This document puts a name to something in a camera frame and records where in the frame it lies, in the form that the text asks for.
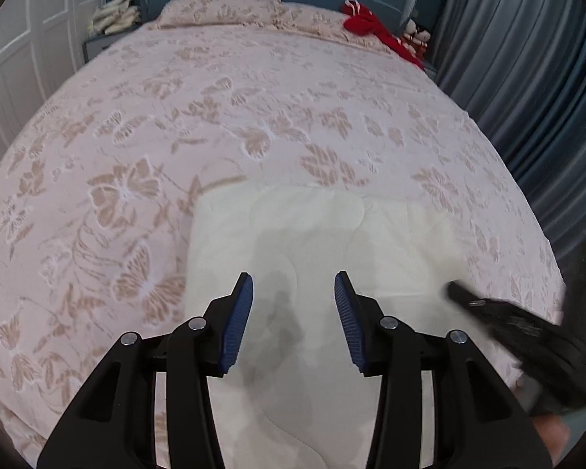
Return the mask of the right hand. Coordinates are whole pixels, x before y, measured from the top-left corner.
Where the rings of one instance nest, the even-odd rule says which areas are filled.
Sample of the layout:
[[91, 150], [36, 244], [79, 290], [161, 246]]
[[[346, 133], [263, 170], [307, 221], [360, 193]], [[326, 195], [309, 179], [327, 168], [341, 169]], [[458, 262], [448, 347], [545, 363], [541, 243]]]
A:
[[543, 414], [534, 416], [531, 420], [549, 452], [552, 464], [557, 466], [570, 439], [570, 429], [560, 415]]

